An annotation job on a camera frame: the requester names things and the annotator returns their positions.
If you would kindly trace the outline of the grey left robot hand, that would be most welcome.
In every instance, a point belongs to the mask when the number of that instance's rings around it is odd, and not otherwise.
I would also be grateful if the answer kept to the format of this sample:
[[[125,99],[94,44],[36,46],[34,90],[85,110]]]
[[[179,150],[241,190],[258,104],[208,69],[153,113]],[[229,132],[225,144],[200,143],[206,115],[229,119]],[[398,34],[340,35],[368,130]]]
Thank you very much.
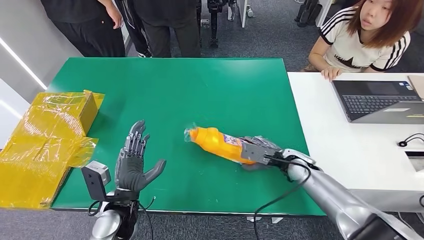
[[[144,171],[144,155],[149,134],[144,135],[145,121],[135,122],[129,130],[115,166],[115,185],[120,190],[140,192],[165,169],[167,161],[160,159],[150,170]]]

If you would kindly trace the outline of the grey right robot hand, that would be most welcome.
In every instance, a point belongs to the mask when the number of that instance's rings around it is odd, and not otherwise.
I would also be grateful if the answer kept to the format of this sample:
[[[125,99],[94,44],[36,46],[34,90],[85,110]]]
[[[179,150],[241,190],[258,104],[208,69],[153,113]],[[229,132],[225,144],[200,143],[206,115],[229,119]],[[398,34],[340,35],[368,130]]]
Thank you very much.
[[[241,167],[246,171],[256,171],[268,167],[279,168],[286,172],[288,164],[282,162],[283,149],[264,138],[263,136],[243,136],[239,137],[242,151],[241,157],[252,163],[242,163]]]

